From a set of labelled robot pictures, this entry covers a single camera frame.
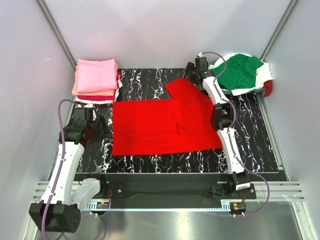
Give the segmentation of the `red t shirt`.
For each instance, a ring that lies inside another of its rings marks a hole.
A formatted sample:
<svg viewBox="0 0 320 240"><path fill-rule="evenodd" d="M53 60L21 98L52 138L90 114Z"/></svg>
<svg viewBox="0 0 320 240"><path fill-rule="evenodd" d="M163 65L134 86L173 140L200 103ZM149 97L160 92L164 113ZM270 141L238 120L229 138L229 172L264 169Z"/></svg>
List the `red t shirt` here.
<svg viewBox="0 0 320 240"><path fill-rule="evenodd" d="M170 99L113 104L113 156L165 155L222 149L211 99L188 79L166 85Z"/></svg>

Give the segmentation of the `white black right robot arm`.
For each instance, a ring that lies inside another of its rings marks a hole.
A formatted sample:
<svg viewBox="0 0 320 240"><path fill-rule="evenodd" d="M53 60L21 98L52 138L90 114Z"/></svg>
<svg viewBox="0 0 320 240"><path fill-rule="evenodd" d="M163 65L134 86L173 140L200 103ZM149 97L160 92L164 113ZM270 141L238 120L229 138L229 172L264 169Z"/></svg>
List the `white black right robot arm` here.
<svg viewBox="0 0 320 240"><path fill-rule="evenodd" d="M225 96L218 84L217 78L209 70L206 57L195 58L195 63L188 62L185 76L190 80L198 81L207 92L215 109L215 124L223 151L227 160L228 181L226 190L232 198L239 198L251 185L248 173L241 160L241 155L235 137L236 109Z"/></svg>

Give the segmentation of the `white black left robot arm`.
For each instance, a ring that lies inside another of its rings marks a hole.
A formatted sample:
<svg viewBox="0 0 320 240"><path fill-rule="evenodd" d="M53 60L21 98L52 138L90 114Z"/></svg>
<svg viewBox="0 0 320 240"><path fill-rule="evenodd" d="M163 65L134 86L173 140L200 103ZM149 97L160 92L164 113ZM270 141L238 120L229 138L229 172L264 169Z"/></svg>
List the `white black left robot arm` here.
<svg viewBox="0 0 320 240"><path fill-rule="evenodd" d="M108 193L106 178L92 173L72 191L78 163L88 144L98 142L109 133L102 115L74 117L67 126L61 126L58 156L51 179L38 203L29 207L29 215L43 233L74 233L81 213L94 197Z"/></svg>

